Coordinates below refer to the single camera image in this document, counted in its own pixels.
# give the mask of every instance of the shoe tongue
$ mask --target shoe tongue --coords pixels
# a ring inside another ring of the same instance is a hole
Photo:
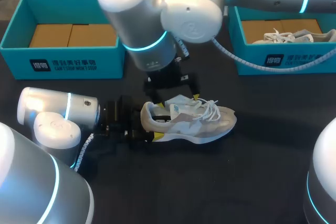
[[[193,109],[193,106],[189,105],[180,105],[180,104],[170,104],[170,117],[171,120],[174,120],[177,118],[177,116],[181,113],[196,116],[195,110]]]

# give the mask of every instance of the white shoelace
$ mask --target white shoelace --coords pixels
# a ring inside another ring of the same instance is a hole
[[[211,121],[218,121],[221,117],[220,117],[220,111],[219,108],[217,107],[217,105],[215,104],[218,101],[206,101],[204,99],[198,98],[197,101],[194,101],[197,104],[195,105],[195,109],[198,109],[199,107],[203,107],[206,108],[205,112],[203,114],[197,114],[198,117],[193,118],[193,120],[207,120],[207,122],[211,122]]]
[[[269,33],[264,35],[264,40],[272,40],[274,43],[287,43],[294,42],[295,37],[292,33],[280,34],[275,28],[275,33]]]

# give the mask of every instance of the white sneaker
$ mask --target white sneaker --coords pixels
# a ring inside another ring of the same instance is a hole
[[[203,99],[194,101],[183,95],[166,101],[167,109],[146,102],[141,110],[142,127],[154,132],[156,137],[153,141],[157,142],[186,139],[195,144],[204,144],[214,141],[226,135],[237,122],[233,110],[217,106],[216,102]],[[170,121],[157,122],[153,117],[166,117]]]
[[[253,42],[253,44],[273,44],[273,43],[304,43],[314,42],[314,38],[311,33],[299,34],[299,33],[282,33],[280,34],[276,29],[275,33],[264,34],[263,40]]]
[[[293,34],[294,37],[304,37],[306,35],[311,35],[314,42],[336,42],[336,30],[332,29],[326,34],[313,34],[307,30],[297,31]]]

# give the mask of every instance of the black table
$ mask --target black table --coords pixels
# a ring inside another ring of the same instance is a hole
[[[3,35],[8,22],[0,22]],[[225,28],[218,40],[230,48]],[[89,179],[93,223],[304,223],[302,196],[314,143],[336,116],[334,74],[238,76],[232,60],[211,44],[188,45],[185,72],[197,72],[201,97],[236,111],[233,131],[193,145],[118,146],[98,159]],[[145,74],[127,57],[122,80],[16,81],[0,59],[0,121],[30,137],[16,121],[24,87],[97,97],[101,103],[142,91]],[[164,92],[191,96],[187,87]]]

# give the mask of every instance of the white cable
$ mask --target white cable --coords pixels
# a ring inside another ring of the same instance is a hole
[[[183,41],[180,38],[176,37],[176,36],[174,36],[174,39],[179,44],[180,49],[182,50],[182,53],[184,54],[184,57],[188,57],[189,56],[189,52],[188,52],[187,47],[183,44]]]
[[[244,65],[247,65],[251,68],[255,68],[255,69],[258,69],[258,70],[262,70],[262,71],[269,71],[269,72],[277,72],[277,73],[287,73],[287,72],[294,72],[294,71],[299,71],[299,70],[303,70],[303,69],[307,69],[307,68],[310,68],[312,66],[315,66],[315,65],[318,65],[326,60],[328,60],[329,58],[331,58],[332,56],[334,56],[336,54],[336,48],[332,49],[330,52],[326,53],[325,55],[323,55],[322,57],[312,61],[312,62],[309,62],[309,63],[306,63],[306,64],[303,64],[303,65],[300,65],[300,66],[297,66],[297,67],[293,67],[293,68],[269,68],[269,67],[263,67],[263,66],[260,66],[260,65],[256,65],[256,64],[253,64],[251,62],[248,62],[246,60],[243,60],[233,54],[231,54],[228,50],[226,50],[221,44],[218,43],[218,41],[215,39],[215,38],[212,38],[212,42],[215,44],[215,46],[220,50],[222,51],[224,54],[226,54],[227,56],[229,56],[230,58],[244,64]]]
[[[76,166],[75,166],[75,169],[74,169],[75,172],[78,171],[79,166],[82,163],[82,159],[83,159],[85,150],[88,147],[89,143],[93,140],[93,138],[94,138],[93,137],[93,133],[91,133],[90,136],[88,137],[88,139],[85,141],[85,143],[84,143],[84,145],[82,147],[82,150],[80,151],[78,159],[77,159],[77,163],[76,163]]]

